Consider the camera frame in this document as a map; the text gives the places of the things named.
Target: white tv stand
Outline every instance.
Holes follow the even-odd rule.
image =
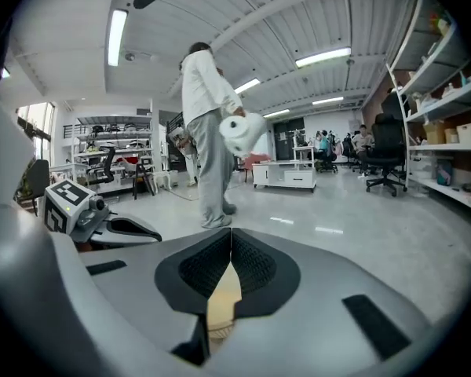
[[[316,180],[314,168],[301,169],[301,165],[312,165],[312,161],[284,160],[277,162],[255,163],[253,165],[253,184],[269,187],[290,187],[310,189],[314,192]]]

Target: shoe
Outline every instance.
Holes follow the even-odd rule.
[[[233,215],[237,212],[237,207],[234,204],[225,204],[223,206],[223,212],[227,215]]]
[[[224,228],[225,226],[229,226],[232,223],[232,217],[230,215],[225,215],[221,220],[219,225],[216,226],[205,226],[201,225],[204,229],[216,229],[216,228]]]

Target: cardboard box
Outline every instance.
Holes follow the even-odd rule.
[[[435,122],[424,125],[426,140],[428,144],[445,144],[445,123]]]

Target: gray floor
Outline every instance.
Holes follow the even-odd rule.
[[[395,288],[436,322],[471,287],[471,219],[460,204],[410,189],[392,198],[350,170],[319,174],[312,194],[244,184],[234,173],[227,198],[239,208],[232,226],[266,232],[341,254]],[[180,175],[175,194],[161,190],[136,201],[121,196],[114,210],[151,222],[164,239],[201,232],[196,187]],[[238,298],[233,269],[221,281],[226,302]],[[223,316],[215,317],[216,323]]]

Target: gray pants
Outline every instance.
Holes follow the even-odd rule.
[[[207,112],[193,119],[187,126],[188,133],[197,142],[199,172],[199,201],[203,221],[201,226],[216,228],[221,225],[227,206],[224,194],[233,171],[233,157],[225,147],[218,127],[220,109]]]

